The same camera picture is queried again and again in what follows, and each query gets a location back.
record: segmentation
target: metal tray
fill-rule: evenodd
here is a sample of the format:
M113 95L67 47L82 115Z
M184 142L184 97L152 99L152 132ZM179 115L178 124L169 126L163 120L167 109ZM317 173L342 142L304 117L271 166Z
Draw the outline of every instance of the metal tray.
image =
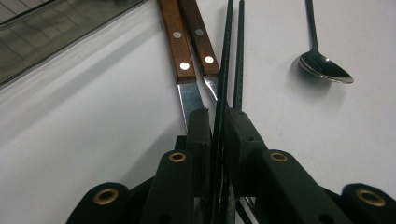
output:
M0 0L0 85L147 0Z

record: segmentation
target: knife handle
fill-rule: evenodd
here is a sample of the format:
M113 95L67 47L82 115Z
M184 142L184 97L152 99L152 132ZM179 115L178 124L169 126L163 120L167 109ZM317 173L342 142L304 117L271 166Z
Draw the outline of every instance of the knife handle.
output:
M187 35L177 0L157 0L163 18L169 53L177 84L196 80Z
M195 0L178 0L203 77L215 77L219 64Z

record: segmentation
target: metal spoon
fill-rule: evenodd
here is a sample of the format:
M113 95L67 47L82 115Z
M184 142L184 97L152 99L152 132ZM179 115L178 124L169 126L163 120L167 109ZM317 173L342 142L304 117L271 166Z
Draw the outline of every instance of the metal spoon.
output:
M300 66L314 76L324 77L334 82L352 83L352 76L330 59L319 53L312 0L305 0L305 6L312 39L312 49L300 56Z

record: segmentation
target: spoon handle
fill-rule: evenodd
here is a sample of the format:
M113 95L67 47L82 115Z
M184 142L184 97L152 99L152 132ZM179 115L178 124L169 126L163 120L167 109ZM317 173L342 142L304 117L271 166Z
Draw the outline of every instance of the spoon handle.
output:
M312 0L305 0L306 15L308 17L308 25L311 33L312 49L318 50L318 38L317 38L317 28L315 27L314 18L314 4Z

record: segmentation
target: white table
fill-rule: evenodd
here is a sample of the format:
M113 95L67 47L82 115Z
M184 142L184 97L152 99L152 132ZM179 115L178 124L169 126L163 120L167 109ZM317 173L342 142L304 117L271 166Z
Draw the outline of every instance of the white table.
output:
M220 61L227 3L198 4ZM243 110L269 148L292 154L322 187L365 183L396 198L396 4L314 8L320 51L355 82L299 73L296 59L310 48L303 0L247 1ZM132 188L153 176L185 134L157 3L3 87L0 111L0 223L65 223L94 186Z

